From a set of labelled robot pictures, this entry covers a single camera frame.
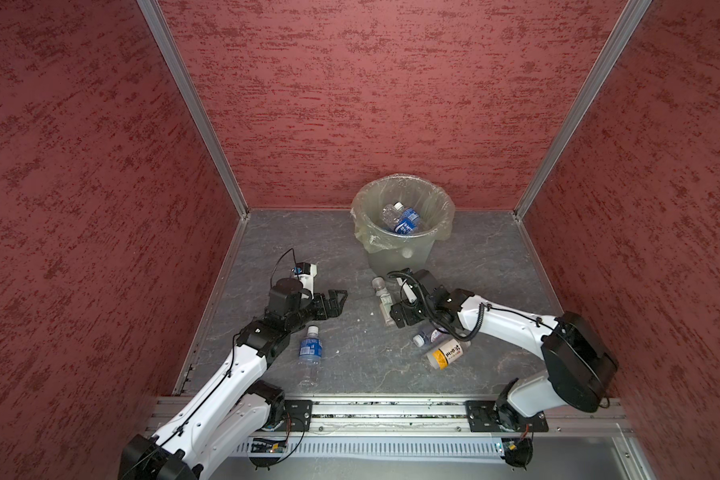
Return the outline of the yellow white label bottle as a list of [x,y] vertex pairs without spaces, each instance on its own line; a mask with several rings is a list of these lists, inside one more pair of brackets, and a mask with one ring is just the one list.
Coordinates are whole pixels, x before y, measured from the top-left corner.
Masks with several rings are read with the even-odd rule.
[[460,359],[470,345],[469,341],[445,340],[430,350],[426,354],[426,359],[433,369],[444,370]]

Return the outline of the clear bottle white label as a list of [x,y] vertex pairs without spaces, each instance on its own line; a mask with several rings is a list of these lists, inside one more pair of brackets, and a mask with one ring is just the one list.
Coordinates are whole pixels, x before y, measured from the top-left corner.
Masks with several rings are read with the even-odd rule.
[[380,309],[382,318],[386,326],[395,326],[395,321],[391,316],[391,307],[393,305],[393,299],[387,289],[387,283],[382,277],[375,277],[372,280],[372,287],[375,291],[375,295],[378,297],[380,302]]

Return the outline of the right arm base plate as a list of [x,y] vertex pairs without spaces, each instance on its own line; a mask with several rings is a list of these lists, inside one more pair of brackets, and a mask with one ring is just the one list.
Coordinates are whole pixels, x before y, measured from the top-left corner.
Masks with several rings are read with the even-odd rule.
[[495,401],[469,400],[465,415],[473,433],[546,433],[549,426],[543,413],[524,417],[509,404],[496,407]]

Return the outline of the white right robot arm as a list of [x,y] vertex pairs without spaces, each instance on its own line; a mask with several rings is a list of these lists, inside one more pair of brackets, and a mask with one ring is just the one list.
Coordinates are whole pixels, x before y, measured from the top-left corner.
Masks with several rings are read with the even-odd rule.
[[494,401],[488,418],[499,430],[528,430],[541,413],[563,405],[585,413],[609,406],[608,388],[618,362],[582,316],[569,311],[538,315],[472,291],[449,291],[427,270],[391,271],[388,276],[401,287],[401,299],[390,311],[395,325],[425,322],[446,336],[426,355],[432,368],[449,367],[479,335],[512,344],[543,361],[543,370],[510,381]]

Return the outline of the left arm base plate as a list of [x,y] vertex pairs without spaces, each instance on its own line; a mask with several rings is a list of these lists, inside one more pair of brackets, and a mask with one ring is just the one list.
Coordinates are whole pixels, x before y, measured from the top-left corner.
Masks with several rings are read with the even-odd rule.
[[305,432],[310,429],[314,402],[285,399],[275,403],[261,428],[262,432]]

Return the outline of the clear purple tinted bottle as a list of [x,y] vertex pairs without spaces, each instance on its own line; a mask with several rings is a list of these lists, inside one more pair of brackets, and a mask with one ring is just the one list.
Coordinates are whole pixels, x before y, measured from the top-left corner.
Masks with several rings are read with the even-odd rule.
[[418,348],[423,348],[429,345],[436,344],[442,339],[443,336],[445,336],[445,333],[433,327],[432,325],[428,325],[423,327],[412,337],[412,342]]

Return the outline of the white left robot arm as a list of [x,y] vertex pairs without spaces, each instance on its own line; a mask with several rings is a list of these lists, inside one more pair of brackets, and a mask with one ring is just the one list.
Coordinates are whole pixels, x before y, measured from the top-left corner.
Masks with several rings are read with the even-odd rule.
[[316,293],[306,278],[283,278],[270,289],[264,313],[234,337],[214,376],[151,437],[123,449],[121,479],[204,479],[255,431],[289,420],[282,389],[262,377],[293,333],[340,316],[348,293]]

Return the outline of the blue label bottle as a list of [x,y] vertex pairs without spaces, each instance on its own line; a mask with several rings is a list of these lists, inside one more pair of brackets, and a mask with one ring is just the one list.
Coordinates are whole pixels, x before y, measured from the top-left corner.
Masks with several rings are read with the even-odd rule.
[[381,220],[383,225],[391,232],[394,232],[401,215],[401,204],[399,202],[390,203],[383,207],[381,212]]
[[419,214],[413,208],[408,208],[401,202],[399,203],[401,204],[401,215],[394,233],[398,235],[410,235],[417,233],[420,230],[421,225],[421,218]]
[[319,380],[323,346],[319,337],[319,327],[307,327],[306,335],[299,344],[298,360],[302,369],[302,388],[314,387]]

